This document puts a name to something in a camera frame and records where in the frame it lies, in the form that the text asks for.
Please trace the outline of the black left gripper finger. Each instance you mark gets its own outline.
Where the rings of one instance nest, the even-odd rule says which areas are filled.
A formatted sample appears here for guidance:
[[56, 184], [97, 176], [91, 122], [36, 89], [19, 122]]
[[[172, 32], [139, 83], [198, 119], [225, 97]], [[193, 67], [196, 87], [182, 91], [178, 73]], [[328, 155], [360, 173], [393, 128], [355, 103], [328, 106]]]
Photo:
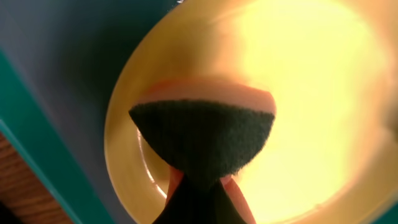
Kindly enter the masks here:
[[245, 224], [221, 181], [201, 191], [184, 176], [153, 224]]

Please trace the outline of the green pink sponge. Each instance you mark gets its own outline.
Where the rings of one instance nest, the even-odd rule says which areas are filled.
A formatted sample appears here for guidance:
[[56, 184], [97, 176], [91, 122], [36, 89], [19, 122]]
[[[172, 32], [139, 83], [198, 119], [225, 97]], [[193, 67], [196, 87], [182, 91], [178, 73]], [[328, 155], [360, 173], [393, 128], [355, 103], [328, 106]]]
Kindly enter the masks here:
[[264, 90], [218, 80], [176, 80], [153, 86], [129, 115], [152, 150], [182, 174], [168, 201], [184, 176], [201, 191], [221, 181], [247, 222], [242, 195], [229, 193], [222, 180], [262, 151], [275, 109]]

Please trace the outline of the yellow plate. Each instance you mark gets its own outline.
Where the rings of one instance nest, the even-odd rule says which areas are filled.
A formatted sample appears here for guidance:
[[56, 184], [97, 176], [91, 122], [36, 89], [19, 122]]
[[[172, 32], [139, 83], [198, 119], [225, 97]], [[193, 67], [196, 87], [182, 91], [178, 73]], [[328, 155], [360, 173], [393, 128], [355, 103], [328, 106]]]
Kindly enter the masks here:
[[276, 119], [234, 179], [258, 223], [371, 223], [397, 202], [396, 1], [186, 1], [127, 61], [104, 133], [108, 174], [138, 223], [165, 205], [168, 165], [130, 119], [153, 84], [204, 76], [268, 91]]

